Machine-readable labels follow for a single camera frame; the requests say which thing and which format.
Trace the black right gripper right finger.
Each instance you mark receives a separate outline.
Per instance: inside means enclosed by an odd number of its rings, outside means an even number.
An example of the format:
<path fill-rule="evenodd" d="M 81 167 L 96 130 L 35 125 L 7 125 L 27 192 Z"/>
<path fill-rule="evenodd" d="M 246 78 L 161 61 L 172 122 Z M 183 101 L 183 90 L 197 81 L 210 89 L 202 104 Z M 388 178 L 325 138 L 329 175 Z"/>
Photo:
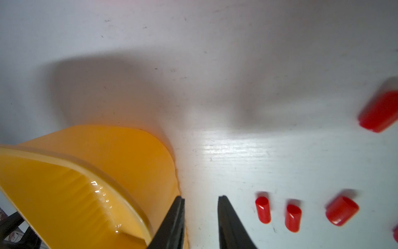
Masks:
<path fill-rule="evenodd" d="M 256 249 L 227 196 L 218 198 L 218 230 L 221 249 Z"/>

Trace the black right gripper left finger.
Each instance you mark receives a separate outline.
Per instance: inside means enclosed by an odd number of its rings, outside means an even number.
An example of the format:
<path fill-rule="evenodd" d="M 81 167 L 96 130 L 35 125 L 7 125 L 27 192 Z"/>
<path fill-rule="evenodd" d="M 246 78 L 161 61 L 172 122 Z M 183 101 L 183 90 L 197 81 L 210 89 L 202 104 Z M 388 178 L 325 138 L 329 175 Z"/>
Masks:
<path fill-rule="evenodd" d="M 185 200 L 177 196 L 147 249 L 182 249 L 184 244 Z"/>

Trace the red protection sleeve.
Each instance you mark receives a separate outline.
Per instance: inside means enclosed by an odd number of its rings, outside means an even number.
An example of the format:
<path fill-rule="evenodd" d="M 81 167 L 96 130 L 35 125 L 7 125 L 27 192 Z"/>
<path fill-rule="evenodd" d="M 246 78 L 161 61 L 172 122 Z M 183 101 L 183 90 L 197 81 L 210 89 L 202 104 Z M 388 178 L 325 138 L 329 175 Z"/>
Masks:
<path fill-rule="evenodd" d="M 392 234 L 395 242 L 398 243 L 398 225 L 393 228 Z"/>
<path fill-rule="evenodd" d="M 302 218 L 302 210 L 299 206 L 288 204 L 286 207 L 285 226 L 291 232 L 298 232 L 300 230 Z"/>
<path fill-rule="evenodd" d="M 272 220 L 269 199 L 264 196 L 258 197 L 255 204 L 259 221 L 263 224 L 269 224 Z"/>
<path fill-rule="evenodd" d="M 398 91 L 390 90 L 378 95 L 361 112 L 359 125 L 369 131 L 381 133 L 398 120 Z"/>
<path fill-rule="evenodd" d="M 326 208 L 326 218 L 338 227 L 344 226 L 360 210 L 359 205 L 346 196 L 336 197 Z"/>

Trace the yellow plastic storage box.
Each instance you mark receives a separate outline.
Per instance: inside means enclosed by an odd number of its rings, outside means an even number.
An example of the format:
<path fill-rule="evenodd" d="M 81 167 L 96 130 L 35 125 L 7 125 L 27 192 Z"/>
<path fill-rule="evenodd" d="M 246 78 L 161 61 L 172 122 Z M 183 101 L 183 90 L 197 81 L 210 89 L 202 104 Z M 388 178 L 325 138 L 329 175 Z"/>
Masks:
<path fill-rule="evenodd" d="M 10 249 L 146 249 L 180 196 L 172 154 L 137 129 L 72 126 L 1 145 Z"/>

